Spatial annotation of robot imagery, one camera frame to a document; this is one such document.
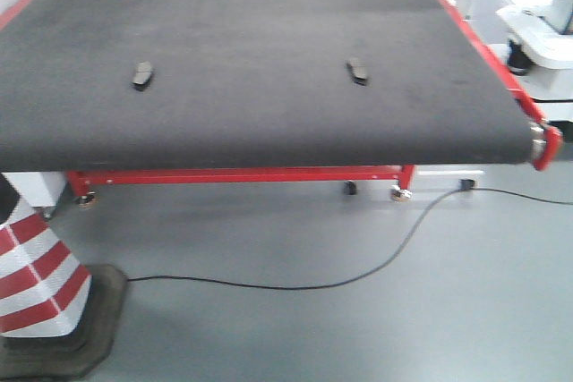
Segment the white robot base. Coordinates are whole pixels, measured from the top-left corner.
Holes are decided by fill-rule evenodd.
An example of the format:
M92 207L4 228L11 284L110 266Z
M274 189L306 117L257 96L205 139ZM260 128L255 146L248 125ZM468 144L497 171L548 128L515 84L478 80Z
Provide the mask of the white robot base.
M572 0L472 0L467 15L548 121L572 121Z

